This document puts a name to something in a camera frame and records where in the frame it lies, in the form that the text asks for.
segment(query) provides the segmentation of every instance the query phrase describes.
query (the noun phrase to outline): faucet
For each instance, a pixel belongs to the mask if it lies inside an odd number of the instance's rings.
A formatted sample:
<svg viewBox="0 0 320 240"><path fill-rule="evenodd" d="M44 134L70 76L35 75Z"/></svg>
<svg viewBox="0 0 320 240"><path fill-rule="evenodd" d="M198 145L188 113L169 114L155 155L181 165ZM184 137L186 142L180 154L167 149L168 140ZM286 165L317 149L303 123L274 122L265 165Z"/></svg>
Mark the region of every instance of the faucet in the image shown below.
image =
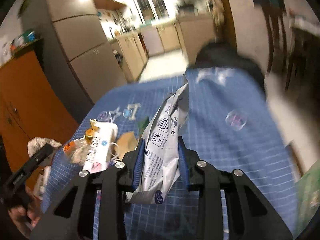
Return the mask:
<svg viewBox="0 0 320 240"><path fill-rule="evenodd" d="M111 37L114 38L114 36L112 34L112 31L111 31L112 30L111 26L109 27L109 30L110 30L110 33L111 33Z"/></svg>

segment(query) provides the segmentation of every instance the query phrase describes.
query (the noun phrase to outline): blue logo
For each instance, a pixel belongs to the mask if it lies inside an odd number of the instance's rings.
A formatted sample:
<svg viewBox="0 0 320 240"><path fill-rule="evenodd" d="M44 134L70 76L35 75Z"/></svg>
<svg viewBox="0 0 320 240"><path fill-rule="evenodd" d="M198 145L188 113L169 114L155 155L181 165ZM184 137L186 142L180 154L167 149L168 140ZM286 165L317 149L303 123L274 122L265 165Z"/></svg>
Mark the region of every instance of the blue logo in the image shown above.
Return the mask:
<svg viewBox="0 0 320 240"><path fill-rule="evenodd" d="M162 195L161 190L157 190L155 193L155 203L158 205L163 203L163 197L161 195Z"/></svg>
<svg viewBox="0 0 320 240"><path fill-rule="evenodd" d="M125 118L128 118L132 115L132 110L131 109L124 109L122 114Z"/></svg>

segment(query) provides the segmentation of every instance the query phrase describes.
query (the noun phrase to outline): silver screw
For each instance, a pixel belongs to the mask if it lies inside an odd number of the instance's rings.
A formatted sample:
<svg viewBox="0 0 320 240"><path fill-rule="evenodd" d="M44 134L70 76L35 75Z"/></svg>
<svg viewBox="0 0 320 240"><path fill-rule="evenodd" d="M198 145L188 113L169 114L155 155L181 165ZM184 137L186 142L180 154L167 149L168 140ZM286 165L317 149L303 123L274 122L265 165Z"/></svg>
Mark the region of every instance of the silver screw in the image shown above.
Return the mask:
<svg viewBox="0 0 320 240"><path fill-rule="evenodd" d="M124 165L125 165L125 164L124 164L123 162L117 162L117 163L116 163L116 167L117 167L118 169L123 168Z"/></svg>
<svg viewBox="0 0 320 240"><path fill-rule="evenodd" d="M233 172L237 177L241 177L243 175L243 172L241 170L234 170Z"/></svg>
<svg viewBox="0 0 320 240"><path fill-rule="evenodd" d="M87 176L88 174L89 174L89 172L86 171L86 170L82 170L82 171L79 172L79 176L82 177L82 178Z"/></svg>
<svg viewBox="0 0 320 240"><path fill-rule="evenodd" d="M203 167L207 166L207 163L206 163L205 161L198 161L198 162L197 162L197 165L198 165L199 167L203 168Z"/></svg>

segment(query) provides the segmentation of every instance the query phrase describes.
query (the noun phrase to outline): white cord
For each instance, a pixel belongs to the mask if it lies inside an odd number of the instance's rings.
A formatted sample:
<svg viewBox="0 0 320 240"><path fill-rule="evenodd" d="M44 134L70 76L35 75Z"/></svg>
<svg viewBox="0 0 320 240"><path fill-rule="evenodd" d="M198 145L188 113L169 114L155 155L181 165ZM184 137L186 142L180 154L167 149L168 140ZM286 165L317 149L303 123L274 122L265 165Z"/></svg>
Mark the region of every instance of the white cord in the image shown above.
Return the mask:
<svg viewBox="0 0 320 240"><path fill-rule="evenodd" d="M115 145L115 146L117 146L118 149L119 149L119 145L116 144L116 143L114 143L114 142L111 142L110 145ZM110 153L111 153L111 155L113 156L113 157L111 158L111 160L110 160L111 163L113 163L114 161L115 161L115 162L119 162L119 161L120 161L120 159L119 159L119 154L118 154L117 152L116 152L116 155L114 155L114 154L112 153L112 151L110 150Z"/></svg>

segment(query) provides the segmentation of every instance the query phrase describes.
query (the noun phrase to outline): white plastic bag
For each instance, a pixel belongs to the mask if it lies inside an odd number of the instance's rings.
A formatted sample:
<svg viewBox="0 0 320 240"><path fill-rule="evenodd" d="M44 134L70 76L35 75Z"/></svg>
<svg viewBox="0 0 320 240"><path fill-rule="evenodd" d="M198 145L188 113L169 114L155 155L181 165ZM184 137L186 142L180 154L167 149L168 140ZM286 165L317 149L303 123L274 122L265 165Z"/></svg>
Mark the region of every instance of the white plastic bag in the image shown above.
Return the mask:
<svg viewBox="0 0 320 240"><path fill-rule="evenodd" d="M162 204L180 176L178 169L178 130L188 115L188 81L167 98L143 132L144 167L136 191L127 194L131 203Z"/></svg>

